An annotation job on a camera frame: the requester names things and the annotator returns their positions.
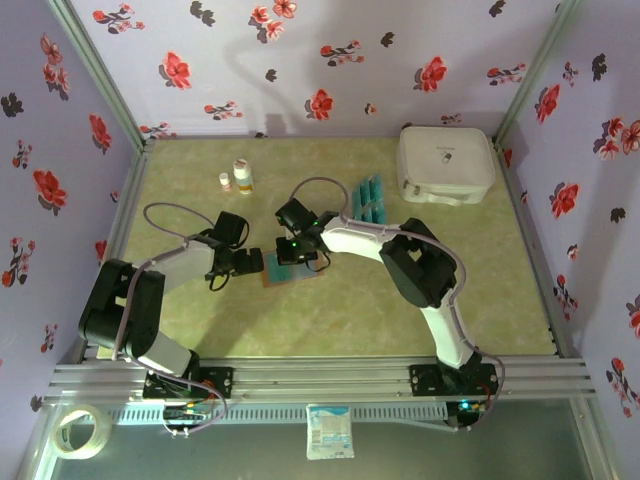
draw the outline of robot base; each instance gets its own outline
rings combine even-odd
[[[443,368],[442,365],[409,366],[411,392],[414,397],[433,396],[478,396],[486,395],[486,388],[491,395],[498,390],[496,367],[490,363],[475,366],[473,373],[465,375],[464,370],[455,371]]]
[[[198,381],[218,390],[226,399],[231,398],[233,387],[233,368],[231,367],[200,367]],[[201,388],[186,389],[183,385],[171,380],[148,373],[142,390],[145,400],[201,400],[211,394]]]

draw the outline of grey cable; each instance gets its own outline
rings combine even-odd
[[[378,225],[378,224],[375,224],[375,223],[361,222],[359,220],[354,220],[352,218],[348,218],[346,216],[346,214],[345,214],[345,210],[347,209],[347,206],[349,205],[349,193],[347,192],[347,189],[344,187],[344,185],[342,185],[340,182],[338,182],[337,180],[335,180],[333,178],[329,178],[329,177],[310,177],[310,178],[307,178],[306,180],[303,180],[302,182],[300,182],[293,189],[293,192],[291,193],[289,198],[290,199],[293,198],[294,195],[298,192],[298,190],[300,190],[300,187],[302,187],[303,185],[305,185],[305,184],[307,184],[309,182],[316,181],[316,180],[321,180],[321,181],[326,181],[326,182],[333,183],[334,185],[337,185],[338,187],[340,187],[340,189],[342,190],[342,193],[344,195],[344,199],[345,200],[344,200],[344,203],[342,205],[342,208],[339,211],[339,217],[340,217],[340,220],[342,221],[342,223],[346,227],[348,227],[349,225],[357,225],[361,229],[363,229],[365,231],[368,230],[370,233],[373,233],[373,234],[378,234],[378,233],[382,232],[383,236],[388,234],[391,237],[394,237],[396,235],[404,235],[405,237],[415,238],[416,240],[420,240],[422,242],[428,243],[429,245],[432,245],[432,246],[438,248],[439,250],[443,251],[444,253],[449,255],[451,258],[453,258],[453,260],[456,262],[459,279],[458,279],[458,282],[457,282],[455,288],[453,289],[453,292],[451,293],[451,296],[449,297],[449,303],[447,305],[449,307],[449,310],[451,311],[451,316],[453,318],[453,324],[455,325],[456,332],[458,333],[458,335],[462,339],[462,342],[464,343],[465,346],[467,346],[472,351],[478,353],[479,355],[482,355],[483,357],[488,357],[488,358],[494,360],[500,366],[500,372],[501,372],[500,373],[500,383],[498,384],[498,388],[496,390],[495,395],[493,396],[493,399],[491,400],[489,408],[478,419],[478,421],[474,423],[474,426],[478,426],[480,423],[482,423],[493,412],[494,405],[496,404],[496,401],[498,400],[498,397],[502,393],[502,387],[504,386],[504,380],[505,380],[505,377],[506,377],[506,367],[505,367],[504,362],[499,357],[497,357],[496,355],[492,355],[490,353],[487,353],[487,352],[481,350],[480,348],[478,348],[477,346],[473,345],[467,339],[467,336],[464,333],[464,330],[462,328],[462,323],[460,321],[460,318],[458,318],[458,312],[456,311],[456,308],[455,308],[455,300],[458,297],[458,295],[460,294],[460,291],[462,290],[464,285],[467,283],[467,269],[465,268],[464,263],[462,263],[462,260],[460,259],[460,257],[458,257],[458,255],[453,250],[451,250],[449,247],[441,244],[440,242],[438,242],[436,240],[433,240],[432,238],[426,237],[424,235],[420,235],[418,233],[407,232],[405,230],[400,230],[399,228],[386,228],[387,225]]]
[[[200,423],[200,424],[196,425],[195,427],[190,428],[187,431],[182,431],[181,432],[178,429],[171,430],[167,426],[167,424],[165,423],[164,424],[164,428],[167,429],[167,431],[169,431],[173,435],[177,435],[177,436],[180,436],[180,437],[186,437],[186,436],[189,436],[191,433],[196,433],[196,432],[199,432],[200,430],[204,430],[205,428],[213,425],[214,423],[216,423],[220,419],[222,419],[227,414],[227,412],[229,411],[229,407],[227,405],[227,400],[224,398],[224,395],[222,395],[222,393],[220,393],[220,391],[216,390],[213,387],[205,385],[204,383],[195,382],[193,380],[187,380],[186,378],[177,377],[176,375],[171,375],[169,373],[163,372],[162,370],[158,370],[157,368],[153,368],[153,367],[150,367],[148,365],[145,365],[144,363],[138,361],[135,358],[131,358],[131,363],[135,363],[139,367],[142,367],[142,368],[145,368],[147,370],[150,370],[153,373],[155,373],[156,375],[158,375],[160,377],[168,378],[169,380],[173,380],[174,382],[179,382],[179,383],[182,383],[184,385],[188,385],[188,386],[191,386],[191,387],[196,387],[196,388],[201,388],[203,390],[207,390],[208,392],[213,393],[216,397],[218,397],[220,400],[222,400],[222,406],[223,406],[222,411],[220,411],[217,415],[214,416],[213,415],[213,411],[214,411],[215,407],[212,404],[211,405],[211,413],[210,413],[211,418],[209,420],[207,420],[206,422]]]
[[[169,250],[168,252],[161,253],[161,254],[156,255],[155,257],[151,258],[150,260],[147,260],[142,265],[140,265],[138,267],[138,269],[135,271],[135,273],[133,274],[133,277],[131,278],[131,283],[129,284],[129,288],[127,289],[127,303],[126,303],[126,305],[124,307],[124,311],[122,312],[122,319],[120,320],[120,325],[118,326],[118,332],[116,333],[116,340],[115,340],[115,342],[113,344],[113,351],[111,352],[111,360],[113,360],[113,361],[116,361],[118,359],[118,352],[120,351],[120,347],[121,347],[121,344],[122,344],[122,338],[124,337],[124,331],[125,331],[125,328],[127,326],[127,321],[129,320],[129,314],[131,313],[131,302],[129,301],[129,299],[133,298],[133,292],[134,292],[134,290],[136,288],[136,285],[138,283],[138,278],[140,278],[140,275],[142,275],[142,272],[144,272],[147,268],[149,268],[155,262],[159,262],[159,261],[162,261],[162,260],[166,260],[167,258],[171,258],[174,255],[177,255],[178,253],[182,253],[184,250],[187,249],[187,247],[189,247],[189,238],[186,235],[182,235],[181,233],[174,232],[173,230],[169,230],[167,228],[163,228],[163,227],[157,225],[155,222],[151,221],[151,219],[149,218],[149,215],[148,215],[147,212],[149,211],[150,208],[156,207],[156,206],[179,208],[180,210],[184,210],[186,212],[192,213],[192,214],[204,219],[207,223],[209,223],[209,225],[211,225],[211,228],[215,227],[215,224],[208,217],[204,216],[200,212],[196,212],[195,210],[192,210],[189,207],[185,207],[183,205],[178,205],[176,203],[154,202],[154,203],[150,203],[150,204],[148,204],[147,206],[144,207],[144,209],[142,210],[142,215],[143,215],[144,219],[147,222],[149,222],[149,224],[152,227],[157,228],[161,232],[168,233],[169,235],[173,235],[175,237],[179,237],[179,238],[182,239],[182,241],[184,243],[178,248],[174,248],[173,250]]]
[[[151,221],[151,219],[149,218],[149,214],[147,213],[149,211],[150,208],[153,207],[173,207],[173,208],[179,208],[180,210],[184,210],[185,212],[189,212],[192,213],[194,215],[197,215],[198,217],[202,218],[204,221],[206,221],[209,225],[211,225],[211,228],[215,228],[215,224],[211,221],[211,219],[209,219],[209,217],[201,214],[200,212],[196,212],[195,210],[190,209],[189,207],[185,207],[183,205],[178,205],[177,203],[170,203],[170,202],[153,202],[148,204],[147,206],[144,207],[144,209],[142,210],[142,216],[144,217],[144,219],[149,222],[149,224],[152,227],[157,228],[158,230],[160,230],[161,232],[164,233],[168,233],[169,235],[173,235],[175,237],[179,237],[182,240],[184,240],[187,244],[189,244],[189,240],[187,239],[187,237],[185,237],[184,235],[182,235],[181,233],[178,232],[174,232],[173,230],[169,230],[168,228],[164,228],[161,227],[160,225],[154,223]]]
[[[177,255],[178,253],[182,253],[183,251],[185,251],[188,247],[189,247],[189,238],[185,235],[182,235],[181,233],[178,232],[174,232],[172,230],[160,227],[159,225],[157,225],[156,223],[152,222],[147,214],[147,211],[154,206],[167,206],[167,207],[174,207],[174,208],[179,208],[181,210],[193,213],[195,215],[197,215],[198,217],[206,220],[209,225],[211,225],[211,228],[215,227],[215,224],[206,216],[204,216],[203,214],[201,214],[200,212],[196,212],[195,210],[192,210],[188,207],[185,207],[183,205],[178,205],[175,203],[168,203],[168,202],[155,202],[155,203],[150,203],[149,205],[145,206],[142,214],[145,218],[145,220],[147,222],[149,222],[149,224],[151,224],[151,226],[153,226],[154,228],[157,228],[158,230],[168,233],[170,235],[179,237],[183,240],[183,244],[180,245],[177,248],[174,248],[172,250],[169,250],[167,252],[161,253],[159,255],[156,255],[155,257],[151,258],[150,260],[145,261],[142,265],[140,265],[138,267],[138,269],[135,271],[135,273],[133,274],[133,277],[131,277],[131,282],[129,283],[129,288],[127,289],[127,302],[126,305],[124,307],[124,310],[122,312],[122,318],[120,319],[120,325],[118,326],[118,332],[116,334],[116,339],[115,342],[113,344],[113,351],[111,352],[111,360],[115,361],[118,360],[118,352],[120,351],[120,347],[122,344],[122,338],[124,336],[124,332],[126,329],[126,325],[127,322],[129,320],[129,314],[131,313],[131,304],[132,301],[131,299],[133,298],[133,292],[135,291],[135,287],[136,284],[138,283],[138,279],[140,278],[140,275],[142,275],[142,273],[149,268],[151,265],[155,264],[156,262],[160,262],[162,260],[166,260],[168,258],[173,257],[174,255]],[[198,432],[200,430],[203,430],[204,428],[207,428],[210,425],[213,425],[214,423],[216,423],[218,420],[220,420],[222,417],[224,417],[227,414],[228,411],[228,406],[227,406],[227,401],[225,400],[224,396],[215,388],[210,387],[204,383],[201,382],[196,382],[194,380],[188,380],[182,377],[179,377],[177,375],[173,375],[167,372],[163,372],[162,370],[158,370],[154,367],[150,367],[149,365],[145,365],[144,363],[140,362],[139,360],[132,358],[132,357],[128,357],[128,359],[146,369],[149,371],[154,372],[156,375],[164,377],[164,378],[168,378],[170,380],[173,380],[174,382],[178,382],[178,383],[182,383],[183,385],[187,385],[187,386],[191,386],[191,387],[195,387],[195,388],[201,388],[203,390],[206,390],[208,392],[211,392],[212,394],[214,394],[216,397],[218,397],[220,400],[222,400],[222,404],[224,406],[223,410],[218,413],[218,415],[213,416],[213,410],[214,410],[214,406],[213,404],[211,405],[211,419],[207,420],[206,422],[203,422],[187,431],[183,431],[180,432],[178,430],[171,430],[167,427],[166,424],[164,424],[165,429],[167,429],[169,432],[171,432],[173,435],[179,435],[179,436],[188,436],[190,433],[195,433]]]

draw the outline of bottle cap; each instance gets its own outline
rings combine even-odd
[[[246,172],[249,171],[249,164],[244,158],[239,158],[235,162],[233,162],[233,173],[235,175],[246,175]]]

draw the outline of pill bottle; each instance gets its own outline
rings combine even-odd
[[[236,177],[236,183],[240,193],[245,195],[253,192],[253,179],[251,178],[251,167],[246,160],[240,158],[233,162],[233,176]]]
[[[225,192],[229,192],[231,190],[231,180],[229,179],[228,173],[221,173],[218,177],[220,179],[220,185],[222,185],[222,190]]]

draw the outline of robotic arm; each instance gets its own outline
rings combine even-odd
[[[245,230],[247,234],[241,240]],[[162,297],[194,278],[208,280],[210,290],[217,291],[232,276],[261,272],[264,265],[260,249],[240,248],[248,231],[245,219],[221,212],[214,228],[188,237],[188,248],[152,262],[139,274],[134,294],[128,299],[127,292],[138,268],[121,260],[108,260],[100,270],[82,313],[80,336],[114,349],[125,311],[122,299],[126,299],[130,310],[128,318],[124,319],[124,336],[117,350],[149,367],[201,381],[198,355],[159,330]],[[217,278],[224,278],[224,282],[214,288]]]
[[[424,223],[410,218],[402,225],[374,225],[336,212],[317,217],[295,198],[276,217],[293,237],[276,239],[282,265],[306,263],[317,258],[317,251],[352,253],[384,263],[400,294],[425,317],[444,383],[454,390],[475,388],[481,355],[459,320],[457,303],[451,305],[456,262],[442,248],[415,238],[437,242]]]
[[[456,285],[456,261],[445,252],[446,248],[430,243],[437,245],[437,239],[424,223],[411,218],[397,226],[374,225],[345,219],[336,212],[317,217],[296,199],[289,200],[276,216],[291,233],[290,238],[276,239],[278,262],[282,265],[306,263],[317,259],[318,252],[325,256],[352,253],[385,265],[400,294],[422,312],[436,342],[438,371],[435,376],[432,372],[423,375],[426,394],[475,391],[479,376],[495,374],[493,365],[481,364],[482,356],[459,320],[457,305],[451,301]],[[161,255],[163,259],[156,257],[158,261],[142,272],[120,260],[105,262],[82,314],[80,335],[98,345],[115,348],[156,370],[220,385],[220,379],[208,376],[211,369],[200,368],[194,351],[160,332],[162,296],[197,277],[204,276],[211,282],[210,289],[217,291],[231,276],[261,272],[264,265],[260,249],[240,248],[245,228],[244,240],[248,237],[247,222],[222,212],[214,228],[188,237],[188,248],[166,258]],[[131,287],[136,274],[137,283]],[[221,277],[224,278],[222,286],[213,288],[214,281]],[[129,291],[133,294],[127,298]],[[125,318],[122,299],[126,299],[129,308]],[[122,342],[118,342],[122,322],[124,335]],[[157,391],[160,398],[169,391],[184,398],[207,396],[197,389],[179,386],[173,389],[172,380],[164,382],[166,387]],[[442,388],[434,391],[434,384]],[[414,394],[418,392],[417,387],[419,385],[413,385]]]

